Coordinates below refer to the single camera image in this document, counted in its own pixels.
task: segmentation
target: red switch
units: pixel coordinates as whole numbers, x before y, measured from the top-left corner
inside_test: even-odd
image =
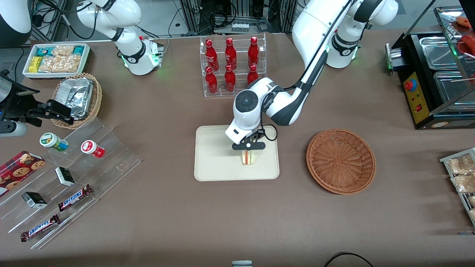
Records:
[[[412,83],[411,81],[408,81],[404,84],[404,89],[410,91],[412,89],[412,87],[414,87],[414,83]]]

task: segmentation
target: red bottle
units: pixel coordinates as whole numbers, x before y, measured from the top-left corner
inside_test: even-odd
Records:
[[[210,66],[213,71],[219,70],[219,63],[218,63],[218,54],[213,47],[213,42],[210,39],[207,39],[206,42],[206,61],[208,62],[208,66]]]
[[[256,70],[257,70],[256,65],[252,64],[250,67],[249,74],[247,75],[247,85],[259,79],[259,75],[257,74]]]
[[[226,80],[226,90],[230,93],[234,92],[236,88],[236,75],[233,72],[233,67],[231,64],[226,65],[226,74],[224,75]]]
[[[208,87],[209,93],[215,95],[216,93],[218,93],[218,81],[216,79],[216,76],[214,75],[213,69],[211,69],[210,66],[206,66],[205,71],[206,86]]]
[[[257,37],[251,37],[251,45],[247,51],[247,56],[249,58],[248,65],[251,67],[252,64],[256,66],[259,65],[259,47],[257,46]]]
[[[236,48],[233,45],[233,38],[226,38],[226,51],[224,51],[226,55],[226,64],[230,64],[232,69],[236,69],[238,67],[238,59],[236,57]]]

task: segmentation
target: brown table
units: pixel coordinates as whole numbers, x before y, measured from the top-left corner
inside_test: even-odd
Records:
[[[474,147],[474,130],[416,131],[398,78],[384,72],[384,44],[400,30],[367,31],[346,69],[326,67],[299,119],[279,127],[280,176],[271,181],[199,182],[195,131],[229,124],[233,99],[205,99],[199,38],[173,39],[163,67],[134,76],[112,42],[90,43],[88,71],[102,85],[99,117],[143,162],[41,250],[30,251],[0,224],[7,266],[323,266],[339,251],[375,266],[473,266],[473,230],[438,159]],[[289,86],[303,62],[284,34],[267,35],[268,76]],[[24,85],[46,100],[57,81]],[[69,131],[49,121],[0,139],[0,162],[20,150],[45,153],[38,137]],[[374,151],[365,191],[340,196],[310,176],[305,150],[319,131],[356,132]],[[337,263],[361,260],[345,258]]]

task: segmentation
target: snickers bar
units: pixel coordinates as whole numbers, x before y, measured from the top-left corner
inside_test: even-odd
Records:
[[[55,225],[55,224],[60,224],[61,222],[59,221],[59,217],[57,214],[53,215],[53,217],[51,217],[49,220],[43,222],[42,224],[36,226],[35,228],[31,229],[30,231],[27,231],[27,232],[23,232],[21,234],[21,242],[26,242],[28,241],[30,238],[34,237],[35,235],[37,235],[38,233],[46,230],[47,228],[49,228],[50,226],[52,225]]]
[[[83,198],[90,192],[92,192],[92,188],[88,184],[85,187],[83,187],[80,191],[78,191],[76,194],[70,196],[67,200],[63,201],[63,203],[58,204],[59,212],[62,212],[65,209],[71,207],[72,205],[74,205],[76,202],[78,202],[81,198]]]

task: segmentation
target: wicker basket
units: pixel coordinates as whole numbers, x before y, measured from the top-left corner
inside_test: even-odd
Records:
[[[69,125],[63,121],[60,120],[52,120],[53,123],[62,128],[67,128],[67,129],[77,129],[79,126],[85,124],[88,121],[94,120],[97,117],[97,114],[99,113],[99,109],[101,107],[101,100],[102,100],[102,89],[101,85],[97,82],[96,78],[94,76],[88,74],[88,73],[81,73],[77,74],[71,77],[66,78],[65,80],[69,79],[79,79],[79,78],[88,78],[94,82],[94,87],[92,91],[92,96],[91,96],[91,103],[89,104],[89,110],[87,111],[87,117],[84,120],[81,121],[74,121],[73,125]],[[56,90],[53,93],[53,99],[56,98],[56,94],[58,93],[58,88],[61,83],[59,83],[58,86],[56,86]]]
[[[357,134],[330,129],[318,133],[307,148],[307,167],[325,189],[341,195],[356,194],[369,186],[376,160]]]

